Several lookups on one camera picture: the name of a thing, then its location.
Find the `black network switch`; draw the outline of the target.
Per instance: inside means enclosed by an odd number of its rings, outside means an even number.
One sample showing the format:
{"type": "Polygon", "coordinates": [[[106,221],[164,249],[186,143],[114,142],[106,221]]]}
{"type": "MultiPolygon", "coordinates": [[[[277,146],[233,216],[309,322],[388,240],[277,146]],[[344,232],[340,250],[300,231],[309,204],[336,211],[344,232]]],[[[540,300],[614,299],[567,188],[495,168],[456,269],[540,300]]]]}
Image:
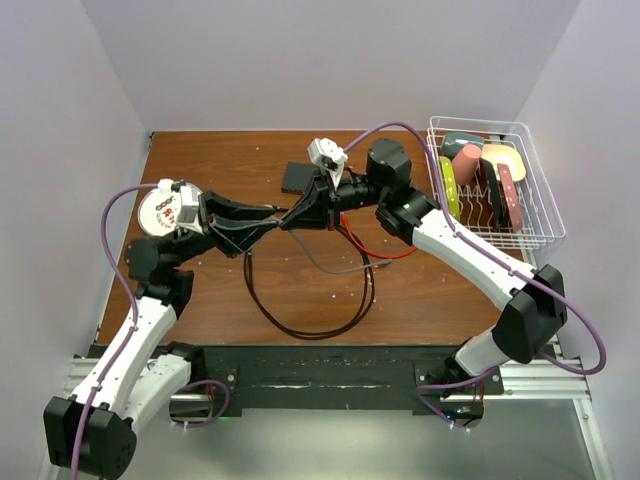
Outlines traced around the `black network switch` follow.
{"type": "Polygon", "coordinates": [[[281,181],[281,192],[303,194],[317,171],[317,167],[312,163],[288,162],[281,181]]]}

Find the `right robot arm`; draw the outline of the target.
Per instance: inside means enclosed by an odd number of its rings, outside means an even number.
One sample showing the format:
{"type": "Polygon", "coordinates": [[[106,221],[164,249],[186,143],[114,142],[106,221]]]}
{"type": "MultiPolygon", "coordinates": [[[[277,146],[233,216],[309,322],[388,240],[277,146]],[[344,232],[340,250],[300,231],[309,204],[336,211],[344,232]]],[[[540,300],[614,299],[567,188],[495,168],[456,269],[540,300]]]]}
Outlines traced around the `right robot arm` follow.
{"type": "Polygon", "coordinates": [[[316,138],[307,152],[317,172],[285,214],[282,229],[329,229],[338,226],[341,213],[374,206],[387,233],[448,264],[500,309],[493,327],[466,340],[447,360],[444,379],[452,390],[469,392],[481,374],[509,360],[529,363],[565,324],[561,273],[517,260],[445,215],[412,184],[412,163],[399,142],[374,141],[365,173],[350,177],[343,175],[347,155],[334,141],[316,138]]]}

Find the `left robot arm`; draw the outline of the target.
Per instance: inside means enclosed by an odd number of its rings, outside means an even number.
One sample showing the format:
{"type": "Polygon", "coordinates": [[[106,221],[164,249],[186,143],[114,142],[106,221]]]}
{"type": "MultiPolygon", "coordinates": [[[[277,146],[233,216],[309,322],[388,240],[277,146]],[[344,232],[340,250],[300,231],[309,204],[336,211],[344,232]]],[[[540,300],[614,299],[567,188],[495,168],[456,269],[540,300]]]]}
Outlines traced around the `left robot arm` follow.
{"type": "Polygon", "coordinates": [[[218,249],[234,258],[278,227],[274,205],[247,205],[184,181],[143,184],[145,222],[168,216],[165,233],[146,235],[125,249],[128,272],[116,276],[130,309],[90,373],[67,397],[54,396],[43,419],[52,464],[79,474],[118,479],[130,465],[140,432],[180,390],[209,384],[201,348],[173,344],[152,356],[190,301],[194,274],[186,261],[218,249]]]}

